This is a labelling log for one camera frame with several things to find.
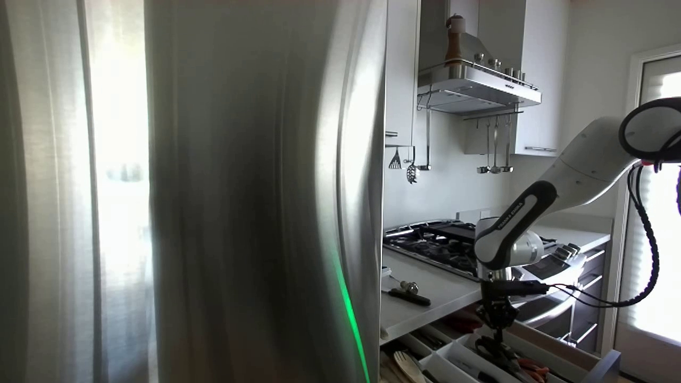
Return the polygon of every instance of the stainless steel range hood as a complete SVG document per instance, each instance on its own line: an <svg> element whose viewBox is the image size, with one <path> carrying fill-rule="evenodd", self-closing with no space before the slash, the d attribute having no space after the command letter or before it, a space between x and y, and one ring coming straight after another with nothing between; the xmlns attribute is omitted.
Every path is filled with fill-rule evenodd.
<svg viewBox="0 0 681 383"><path fill-rule="evenodd" d="M462 57L446 65L446 16L446 2L421 2L419 106L473 116L541 105L541 92L527 83L527 74L498 62L473 34L462 33Z"/></svg>

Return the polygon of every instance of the white wall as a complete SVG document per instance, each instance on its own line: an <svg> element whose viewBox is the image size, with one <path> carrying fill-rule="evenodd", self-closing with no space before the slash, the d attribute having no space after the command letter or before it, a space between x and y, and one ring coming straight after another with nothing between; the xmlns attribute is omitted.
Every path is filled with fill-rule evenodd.
<svg viewBox="0 0 681 383"><path fill-rule="evenodd" d="M485 156L467 156L467 130L458 117L431 113L433 128L433 170L419 173L415 185L407 184L407 164L411 150L403 147L403 170L389 170L388 164L396 150L386 150L383 163L383 226L415 224L431 219L454 219L462 214L464 221L477 221L481 215L495 215L509 197L509 174L480 174ZM427 111L419 113L415 128L417 164L427 161Z"/></svg>
<svg viewBox="0 0 681 383"><path fill-rule="evenodd" d="M603 116L627 116L630 57L639 51L681 42L679 0L573 0L568 73L563 113L563 144ZM547 161L520 161L511 197L549 167ZM615 191L583 215L614 218Z"/></svg>

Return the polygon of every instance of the refrigerator door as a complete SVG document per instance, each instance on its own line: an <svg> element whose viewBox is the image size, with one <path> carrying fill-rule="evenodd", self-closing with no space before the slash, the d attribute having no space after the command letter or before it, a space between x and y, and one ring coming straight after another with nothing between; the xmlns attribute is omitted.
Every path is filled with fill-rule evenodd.
<svg viewBox="0 0 681 383"><path fill-rule="evenodd" d="M386 0L148 2L163 382L375 382Z"/></svg>

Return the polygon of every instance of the gas stove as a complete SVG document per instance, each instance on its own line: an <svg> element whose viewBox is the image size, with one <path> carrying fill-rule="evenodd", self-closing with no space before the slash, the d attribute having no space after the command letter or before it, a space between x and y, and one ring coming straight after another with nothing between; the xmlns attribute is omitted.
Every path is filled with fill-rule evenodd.
<svg viewBox="0 0 681 383"><path fill-rule="evenodd" d="M400 226L383 236L383 247L454 274L477 279L475 226L458 219Z"/></svg>

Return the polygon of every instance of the kitchen counter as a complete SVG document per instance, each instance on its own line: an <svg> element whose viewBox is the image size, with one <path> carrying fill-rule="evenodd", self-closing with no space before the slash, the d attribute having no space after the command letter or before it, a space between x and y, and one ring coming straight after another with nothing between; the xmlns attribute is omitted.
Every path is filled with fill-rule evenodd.
<svg viewBox="0 0 681 383"><path fill-rule="evenodd" d="M533 226L533 232L556 239L557 242L573 242L582 252L601 247L612 239L605 232L568 231L561 226ZM396 279L415 282L419 294L431 298L431 307L417 307L381 294L381 346L481 300L480 283L439 270L389 250L383 252L383 264L392 268L392 274Z"/></svg>

